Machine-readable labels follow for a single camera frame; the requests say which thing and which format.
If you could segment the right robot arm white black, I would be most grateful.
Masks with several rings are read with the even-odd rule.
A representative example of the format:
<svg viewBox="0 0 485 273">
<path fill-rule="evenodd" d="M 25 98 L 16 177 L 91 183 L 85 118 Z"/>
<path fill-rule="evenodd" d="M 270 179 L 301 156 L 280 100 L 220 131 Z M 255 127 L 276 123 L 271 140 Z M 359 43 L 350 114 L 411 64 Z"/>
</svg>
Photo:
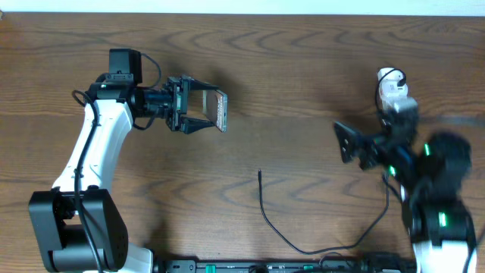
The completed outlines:
<svg viewBox="0 0 485 273">
<path fill-rule="evenodd" d="M 471 168 L 471 146 L 462 136 L 438 131 L 421 153 L 412 149 L 416 114 L 382 114 L 374 135 L 335 122 L 342 160 L 358 157 L 363 170 L 382 165 L 401 186 L 402 221 L 419 272 L 473 272 L 477 239 L 459 192 Z"/>
</svg>

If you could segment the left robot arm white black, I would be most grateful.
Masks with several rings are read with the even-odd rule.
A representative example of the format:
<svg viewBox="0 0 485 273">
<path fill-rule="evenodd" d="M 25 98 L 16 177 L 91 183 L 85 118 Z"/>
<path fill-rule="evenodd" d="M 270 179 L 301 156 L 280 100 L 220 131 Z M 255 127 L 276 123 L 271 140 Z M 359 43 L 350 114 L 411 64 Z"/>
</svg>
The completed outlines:
<svg viewBox="0 0 485 273">
<path fill-rule="evenodd" d="M 85 92 L 72 155 L 52 188 L 36 191 L 28 209 L 39 253 L 50 272 L 160 272 L 154 252 L 129 242 L 111 188 L 118 156 L 137 118 L 165 120 L 171 131 L 227 129 L 228 98 L 218 86 L 188 76 L 162 88 L 142 87 L 131 73 L 103 74 Z"/>
</svg>

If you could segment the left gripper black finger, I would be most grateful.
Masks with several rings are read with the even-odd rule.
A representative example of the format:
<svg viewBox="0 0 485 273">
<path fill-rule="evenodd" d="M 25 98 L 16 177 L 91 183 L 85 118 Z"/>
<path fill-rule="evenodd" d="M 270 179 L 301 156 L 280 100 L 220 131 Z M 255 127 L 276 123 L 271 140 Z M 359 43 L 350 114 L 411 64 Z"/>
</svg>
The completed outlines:
<svg viewBox="0 0 485 273">
<path fill-rule="evenodd" d="M 214 124 L 208 120 L 188 118 L 186 116 L 180 118 L 180 131 L 185 134 L 191 134 L 198 130 L 213 126 Z"/>
<path fill-rule="evenodd" d="M 200 80 L 194 79 L 192 77 L 188 78 L 189 82 L 189 89 L 191 91 L 196 91 L 196 90 L 218 90 L 219 86 L 212 85 L 210 83 L 202 82 Z"/>
</svg>

